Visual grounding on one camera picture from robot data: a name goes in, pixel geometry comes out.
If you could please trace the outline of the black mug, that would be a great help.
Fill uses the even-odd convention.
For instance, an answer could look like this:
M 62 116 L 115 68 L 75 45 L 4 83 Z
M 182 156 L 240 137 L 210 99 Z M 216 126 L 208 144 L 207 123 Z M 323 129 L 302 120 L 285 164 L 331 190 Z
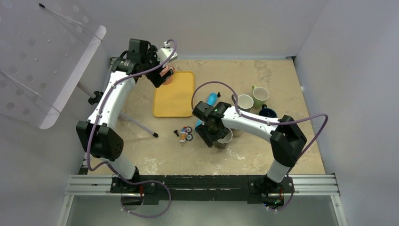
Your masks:
M 229 146 L 232 138 L 233 132 L 229 130 L 229 133 L 224 138 L 218 139 L 214 144 L 218 149 L 226 149 Z

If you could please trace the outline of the grey mug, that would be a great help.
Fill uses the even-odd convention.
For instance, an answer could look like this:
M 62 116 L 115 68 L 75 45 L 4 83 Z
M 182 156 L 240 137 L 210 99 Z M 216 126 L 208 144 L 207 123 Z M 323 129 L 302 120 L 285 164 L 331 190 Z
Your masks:
M 251 112 L 251 109 L 254 107 L 254 100 L 247 94 L 242 94 L 237 97 L 231 95 L 231 99 L 240 110 L 245 112 Z

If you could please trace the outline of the dark blue mug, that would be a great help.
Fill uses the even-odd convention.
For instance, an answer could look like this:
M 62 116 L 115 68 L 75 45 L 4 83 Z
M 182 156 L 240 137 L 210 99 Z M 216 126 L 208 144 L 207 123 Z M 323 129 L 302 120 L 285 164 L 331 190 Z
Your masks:
M 277 113 L 269 108 L 266 104 L 263 104 L 258 115 L 262 116 L 262 117 L 267 117 L 267 118 L 277 118 Z

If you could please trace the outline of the light green mug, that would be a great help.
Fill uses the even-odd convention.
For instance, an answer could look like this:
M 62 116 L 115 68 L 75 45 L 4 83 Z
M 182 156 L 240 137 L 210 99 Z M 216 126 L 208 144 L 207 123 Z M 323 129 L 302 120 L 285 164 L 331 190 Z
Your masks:
M 254 101 L 254 108 L 260 108 L 268 100 L 270 96 L 269 91 L 264 87 L 252 86 L 252 99 Z

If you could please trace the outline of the pink mug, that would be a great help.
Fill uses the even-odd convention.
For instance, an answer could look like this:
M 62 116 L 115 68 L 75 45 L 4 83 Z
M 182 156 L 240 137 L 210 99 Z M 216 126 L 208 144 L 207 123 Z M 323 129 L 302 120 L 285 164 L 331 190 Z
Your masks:
M 166 65 L 163 70 L 160 72 L 162 78 L 166 80 L 162 83 L 162 85 L 168 85 L 173 80 L 173 74 L 175 73 L 175 68 L 173 66 Z

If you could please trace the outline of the cream mug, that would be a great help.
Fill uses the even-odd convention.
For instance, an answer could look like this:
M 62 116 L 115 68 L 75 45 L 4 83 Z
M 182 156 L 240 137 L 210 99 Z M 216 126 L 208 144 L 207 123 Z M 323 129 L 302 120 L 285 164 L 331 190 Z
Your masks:
M 231 129 L 231 131 L 234 137 L 239 137 L 244 133 L 244 131 L 238 129 Z

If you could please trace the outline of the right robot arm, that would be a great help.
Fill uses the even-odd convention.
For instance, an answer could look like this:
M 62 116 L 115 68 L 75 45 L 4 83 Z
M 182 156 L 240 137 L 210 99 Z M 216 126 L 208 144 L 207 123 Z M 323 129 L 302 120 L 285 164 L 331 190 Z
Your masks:
M 192 114 L 202 121 L 196 131 L 208 147 L 225 138 L 231 129 L 241 130 L 270 143 L 273 162 L 264 179 L 271 192 L 282 187 L 283 178 L 299 159 L 307 138 L 290 116 L 268 118 L 238 111 L 234 106 L 218 102 L 211 106 L 198 102 Z

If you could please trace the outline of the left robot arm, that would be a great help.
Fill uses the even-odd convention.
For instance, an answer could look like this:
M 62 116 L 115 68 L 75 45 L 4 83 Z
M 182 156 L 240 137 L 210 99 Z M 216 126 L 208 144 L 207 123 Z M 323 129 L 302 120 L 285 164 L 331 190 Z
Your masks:
M 171 69 L 161 72 L 177 59 L 176 49 L 173 39 L 165 41 L 161 48 L 146 40 L 130 39 L 128 50 L 111 58 L 109 81 L 104 92 L 96 93 L 95 110 L 87 120 L 76 125 L 88 170 L 108 166 L 130 193 L 140 188 L 139 170 L 122 153 L 124 141 L 115 131 L 116 122 L 128 94 L 141 76 L 158 88 L 173 75 Z

